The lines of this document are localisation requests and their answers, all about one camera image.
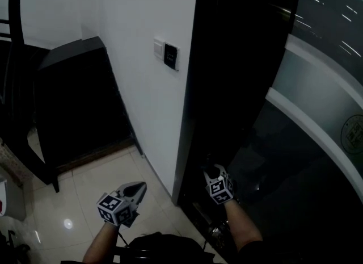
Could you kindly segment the person's right forearm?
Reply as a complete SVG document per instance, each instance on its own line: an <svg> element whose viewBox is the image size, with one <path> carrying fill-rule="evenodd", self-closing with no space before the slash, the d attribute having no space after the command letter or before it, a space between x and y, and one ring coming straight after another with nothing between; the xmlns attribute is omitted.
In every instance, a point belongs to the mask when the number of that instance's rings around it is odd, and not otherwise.
<svg viewBox="0 0 363 264"><path fill-rule="evenodd" d="M223 206L230 233L238 252L249 243L263 241L259 229L237 201L229 200Z"/></svg>

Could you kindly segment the person's left forearm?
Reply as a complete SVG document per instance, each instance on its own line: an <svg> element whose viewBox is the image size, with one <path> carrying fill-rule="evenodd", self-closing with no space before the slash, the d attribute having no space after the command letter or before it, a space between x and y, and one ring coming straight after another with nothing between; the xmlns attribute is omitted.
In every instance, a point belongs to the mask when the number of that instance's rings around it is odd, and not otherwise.
<svg viewBox="0 0 363 264"><path fill-rule="evenodd" d="M119 227L105 222L83 257L84 264L112 264Z"/></svg>

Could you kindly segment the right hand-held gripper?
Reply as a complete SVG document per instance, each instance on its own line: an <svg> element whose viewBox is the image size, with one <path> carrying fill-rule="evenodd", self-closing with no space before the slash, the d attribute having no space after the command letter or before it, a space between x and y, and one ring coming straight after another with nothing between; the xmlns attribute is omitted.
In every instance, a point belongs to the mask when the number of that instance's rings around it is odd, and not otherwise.
<svg viewBox="0 0 363 264"><path fill-rule="evenodd" d="M224 204L234 198L234 188L225 168L218 164L216 168L219 170L219 176L216 179L212 179L206 170L203 170L207 184L206 190L216 204Z"/></svg>

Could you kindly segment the glass door with frosted band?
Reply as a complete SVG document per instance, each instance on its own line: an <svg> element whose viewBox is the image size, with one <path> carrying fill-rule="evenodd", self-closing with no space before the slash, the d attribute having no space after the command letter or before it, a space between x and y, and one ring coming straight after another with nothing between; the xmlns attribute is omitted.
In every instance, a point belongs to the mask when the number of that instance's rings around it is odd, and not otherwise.
<svg viewBox="0 0 363 264"><path fill-rule="evenodd" d="M275 79L229 172L274 253L363 264L363 152L340 141L363 115L363 0L298 0Z"/></svg>

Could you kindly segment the grey fuzzy cloth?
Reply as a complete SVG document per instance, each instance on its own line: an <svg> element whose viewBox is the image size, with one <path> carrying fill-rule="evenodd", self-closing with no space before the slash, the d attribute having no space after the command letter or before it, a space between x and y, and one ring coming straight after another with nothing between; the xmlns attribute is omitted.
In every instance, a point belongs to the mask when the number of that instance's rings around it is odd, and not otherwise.
<svg viewBox="0 0 363 264"><path fill-rule="evenodd" d="M214 159L211 154L208 154L206 157L204 172L206 172L210 179L216 179L220 175L220 170L215 166Z"/></svg>

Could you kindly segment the black exit button panel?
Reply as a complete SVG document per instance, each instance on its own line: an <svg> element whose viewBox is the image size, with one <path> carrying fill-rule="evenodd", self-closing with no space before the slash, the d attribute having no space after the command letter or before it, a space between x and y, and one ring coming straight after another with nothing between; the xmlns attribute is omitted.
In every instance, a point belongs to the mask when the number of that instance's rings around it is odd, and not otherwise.
<svg viewBox="0 0 363 264"><path fill-rule="evenodd" d="M164 44L164 64L174 71L179 71L179 52L180 49L172 44Z"/></svg>

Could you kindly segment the white wall light switch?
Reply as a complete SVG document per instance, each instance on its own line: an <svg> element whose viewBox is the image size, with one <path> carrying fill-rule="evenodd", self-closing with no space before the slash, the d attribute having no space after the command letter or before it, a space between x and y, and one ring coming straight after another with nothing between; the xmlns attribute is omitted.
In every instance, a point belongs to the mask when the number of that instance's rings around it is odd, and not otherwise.
<svg viewBox="0 0 363 264"><path fill-rule="evenodd" d="M165 41L163 39L160 39L158 37L154 38L154 56L162 61L164 60L164 46Z"/></svg>

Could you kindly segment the white waste bin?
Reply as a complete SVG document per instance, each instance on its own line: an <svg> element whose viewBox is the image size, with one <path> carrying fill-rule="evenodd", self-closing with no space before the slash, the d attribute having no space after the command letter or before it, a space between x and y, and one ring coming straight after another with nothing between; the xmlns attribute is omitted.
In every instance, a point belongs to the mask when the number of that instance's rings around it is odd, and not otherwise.
<svg viewBox="0 0 363 264"><path fill-rule="evenodd" d="M23 190L13 181L0 181L0 217L23 221L26 218Z"/></svg>

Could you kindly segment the black office chair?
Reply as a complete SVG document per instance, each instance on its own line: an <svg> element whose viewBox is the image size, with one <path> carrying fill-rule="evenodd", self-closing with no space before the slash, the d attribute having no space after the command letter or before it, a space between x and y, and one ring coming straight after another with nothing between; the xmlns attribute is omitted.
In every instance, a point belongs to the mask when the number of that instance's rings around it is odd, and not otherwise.
<svg viewBox="0 0 363 264"><path fill-rule="evenodd" d="M0 264L30 264L27 244L15 246L12 237L15 232L8 230L8 237L0 232Z"/></svg>

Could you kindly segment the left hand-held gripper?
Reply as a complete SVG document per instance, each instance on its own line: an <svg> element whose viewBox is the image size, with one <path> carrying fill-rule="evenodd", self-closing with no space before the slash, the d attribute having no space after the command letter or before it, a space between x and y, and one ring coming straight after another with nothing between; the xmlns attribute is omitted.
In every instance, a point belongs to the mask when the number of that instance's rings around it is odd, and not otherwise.
<svg viewBox="0 0 363 264"><path fill-rule="evenodd" d="M146 182L130 182L121 185L116 194L104 194L97 202L100 217L117 227L124 225L128 228L138 216L137 208L147 191Z"/></svg>

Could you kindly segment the person's black clothing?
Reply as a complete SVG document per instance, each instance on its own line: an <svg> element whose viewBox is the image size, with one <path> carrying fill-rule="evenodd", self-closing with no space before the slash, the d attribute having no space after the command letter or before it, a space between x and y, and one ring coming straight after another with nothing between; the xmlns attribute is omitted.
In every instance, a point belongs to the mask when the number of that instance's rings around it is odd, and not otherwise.
<svg viewBox="0 0 363 264"><path fill-rule="evenodd" d="M116 246L106 261L90 264L216 264L214 257L191 238L157 232L137 237L127 247ZM264 241L254 241L232 253L230 264L302 264L302 261L274 253Z"/></svg>

